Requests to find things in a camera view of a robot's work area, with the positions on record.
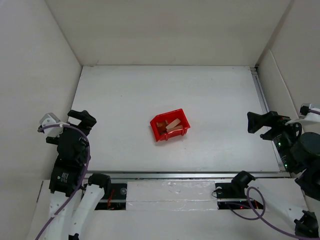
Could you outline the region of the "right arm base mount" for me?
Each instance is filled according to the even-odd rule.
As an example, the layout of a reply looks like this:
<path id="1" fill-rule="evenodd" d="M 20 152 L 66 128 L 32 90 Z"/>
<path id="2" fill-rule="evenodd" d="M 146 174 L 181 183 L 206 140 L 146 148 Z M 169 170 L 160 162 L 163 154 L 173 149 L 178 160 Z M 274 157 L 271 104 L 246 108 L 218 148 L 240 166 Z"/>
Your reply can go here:
<path id="1" fill-rule="evenodd" d="M 216 198 L 219 210 L 245 210 L 250 208 L 245 190 L 231 182 L 218 182 L 211 195 Z"/>

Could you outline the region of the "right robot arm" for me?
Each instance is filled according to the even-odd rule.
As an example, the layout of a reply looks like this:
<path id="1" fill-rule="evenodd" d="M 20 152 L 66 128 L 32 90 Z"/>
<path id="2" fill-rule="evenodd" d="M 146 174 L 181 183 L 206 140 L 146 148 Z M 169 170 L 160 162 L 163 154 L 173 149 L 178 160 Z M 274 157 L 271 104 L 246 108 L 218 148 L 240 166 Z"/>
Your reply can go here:
<path id="1" fill-rule="evenodd" d="M 307 197 L 318 201 L 320 199 L 320 135 L 315 132 L 303 132 L 302 124 L 298 120 L 279 115 L 276 111 L 265 114 L 248 112 L 247 119 L 247 131 L 250 134 L 256 133 L 263 127 L 269 128 L 266 133 L 260 135 L 260 138 L 274 143 L 285 170 L 297 175 L 294 182 Z M 231 188 L 236 193 L 244 193 L 249 203 L 252 200 L 261 201 L 263 209 L 269 208 L 281 217 L 293 228 L 294 233 L 277 228 L 264 219 L 264 212 L 258 213 L 255 210 L 257 219 L 273 230 L 297 240 L 320 238 L 319 218 L 315 212 L 281 200 L 250 173 L 239 172 L 231 180 Z"/>

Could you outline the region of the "tan short wood block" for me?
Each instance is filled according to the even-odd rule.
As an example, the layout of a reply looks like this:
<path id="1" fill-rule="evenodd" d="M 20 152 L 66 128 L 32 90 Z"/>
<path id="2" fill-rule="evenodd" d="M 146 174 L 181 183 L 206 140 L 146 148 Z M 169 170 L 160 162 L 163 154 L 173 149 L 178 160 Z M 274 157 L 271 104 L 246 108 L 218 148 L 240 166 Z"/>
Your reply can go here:
<path id="1" fill-rule="evenodd" d="M 164 125 L 163 122 L 156 122 L 156 126 L 159 128 L 159 127 L 162 127 Z"/>

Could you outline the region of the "red plastic bin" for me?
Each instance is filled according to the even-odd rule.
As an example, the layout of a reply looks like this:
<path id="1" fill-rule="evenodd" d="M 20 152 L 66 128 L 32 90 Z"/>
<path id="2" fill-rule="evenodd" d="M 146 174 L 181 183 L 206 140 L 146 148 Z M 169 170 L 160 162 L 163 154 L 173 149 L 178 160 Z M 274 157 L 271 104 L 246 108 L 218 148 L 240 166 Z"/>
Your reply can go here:
<path id="1" fill-rule="evenodd" d="M 178 126 L 170 130 L 167 130 L 167 133 L 165 134 L 161 134 L 161 129 L 166 128 L 166 126 L 175 119 L 180 120 L 180 123 L 178 124 Z M 161 127 L 157 127 L 156 122 L 163 122 L 164 125 Z M 188 129 L 191 128 L 188 122 L 188 119 L 182 108 L 156 115 L 150 121 L 150 126 L 156 142 L 164 141 L 164 140 L 167 141 L 177 136 L 184 136 L 187 133 Z"/>

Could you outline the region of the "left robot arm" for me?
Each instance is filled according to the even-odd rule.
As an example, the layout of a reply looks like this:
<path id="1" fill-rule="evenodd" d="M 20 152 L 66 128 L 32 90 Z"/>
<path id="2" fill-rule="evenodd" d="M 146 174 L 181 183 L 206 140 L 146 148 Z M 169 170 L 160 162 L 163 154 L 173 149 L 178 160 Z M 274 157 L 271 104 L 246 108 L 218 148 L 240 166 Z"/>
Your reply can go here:
<path id="1" fill-rule="evenodd" d="M 39 121 L 39 133 L 56 146 L 57 158 L 49 180 L 49 217 L 37 240 L 82 240 L 99 201 L 111 192 L 111 178 L 94 173 L 84 184 L 91 160 L 88 135 L 97 120 L 86 110 L 70 110 L 78 124 L 63 122 L 53 113 Z"/>

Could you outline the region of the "brown base wood block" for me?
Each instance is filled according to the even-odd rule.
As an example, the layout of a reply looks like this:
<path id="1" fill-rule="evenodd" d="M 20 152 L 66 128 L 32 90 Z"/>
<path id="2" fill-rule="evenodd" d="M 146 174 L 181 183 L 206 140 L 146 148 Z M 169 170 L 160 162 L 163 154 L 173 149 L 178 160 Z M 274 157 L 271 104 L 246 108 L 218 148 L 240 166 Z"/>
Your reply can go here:
<path id="1" fill-rule="evenodd" d="M 167 133 L 167 129 L 166 128 L 163 128 L 163 129 L 161 129 L 161 131 L 160 131 L 160 134 L 162 135 L 162 134 L 166 134 Z"/>

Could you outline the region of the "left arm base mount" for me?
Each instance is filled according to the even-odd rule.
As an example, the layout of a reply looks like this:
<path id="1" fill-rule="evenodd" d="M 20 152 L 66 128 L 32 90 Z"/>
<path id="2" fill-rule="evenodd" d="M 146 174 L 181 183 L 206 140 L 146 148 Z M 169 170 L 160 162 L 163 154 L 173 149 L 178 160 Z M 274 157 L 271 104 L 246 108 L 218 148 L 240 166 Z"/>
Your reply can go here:
<path id="1" fill-rule="evenodd" d="M 94 184 L 87 183 L 82 190 L 80 209 L 93 210 L 125 210 L 127 197 L 126 183 Z"/>

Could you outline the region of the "long light wood block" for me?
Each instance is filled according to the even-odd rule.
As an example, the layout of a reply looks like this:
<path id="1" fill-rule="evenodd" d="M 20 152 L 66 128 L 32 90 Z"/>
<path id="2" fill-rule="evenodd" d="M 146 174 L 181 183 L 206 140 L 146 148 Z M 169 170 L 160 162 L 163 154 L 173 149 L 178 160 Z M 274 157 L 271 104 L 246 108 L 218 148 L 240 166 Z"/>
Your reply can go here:
<path id="1" fill-rule="evenodd" d="M 173 120 L 171 123 L 169 123 L 167 126 L 166 126 L 166 130 L 170 130 L 170 129 L 173 129 L 175 128 L 176 126 L 178 126 L 178 124 L 180 123 L 181 121 L 176 118 L 175 120 Z"/>

